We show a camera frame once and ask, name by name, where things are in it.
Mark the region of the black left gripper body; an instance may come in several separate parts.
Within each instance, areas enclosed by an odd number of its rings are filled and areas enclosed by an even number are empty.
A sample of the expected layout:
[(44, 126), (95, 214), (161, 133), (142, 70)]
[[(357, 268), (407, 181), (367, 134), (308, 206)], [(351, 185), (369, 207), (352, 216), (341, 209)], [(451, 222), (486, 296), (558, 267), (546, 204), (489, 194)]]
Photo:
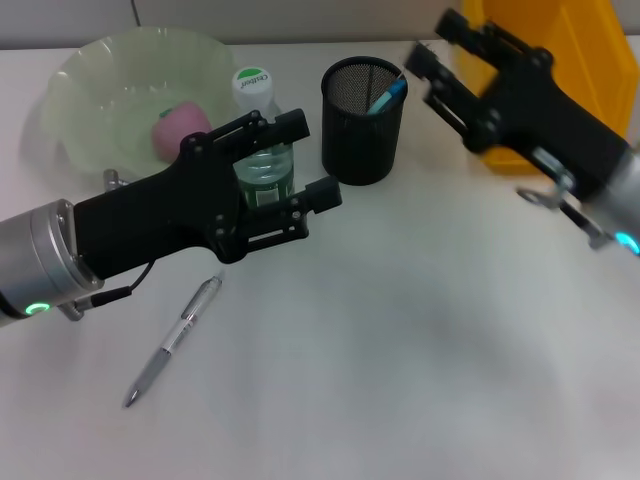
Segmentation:
[(245, 207), (233, 163), (245, 151), (244, 141), (199, 134), (160, 173), (76, 204), (81, 260), (101, 280), (193, 247), (240, 261)]

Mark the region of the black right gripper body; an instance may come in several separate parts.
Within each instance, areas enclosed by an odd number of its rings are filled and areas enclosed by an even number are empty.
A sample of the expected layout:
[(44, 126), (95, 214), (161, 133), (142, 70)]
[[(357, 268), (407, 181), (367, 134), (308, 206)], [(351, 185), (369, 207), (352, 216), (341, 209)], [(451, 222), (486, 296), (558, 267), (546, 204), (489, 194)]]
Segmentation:
[(630, 146), (559, 88), (552, 55), (535, 48), (481, 59), (497, 73), (477, 99), (464, 146), (477, 154), (509, 148), (552, 176), (552, 169), (534, 157), (540, 148), (573, 175), (575, 194), (603, 190)]

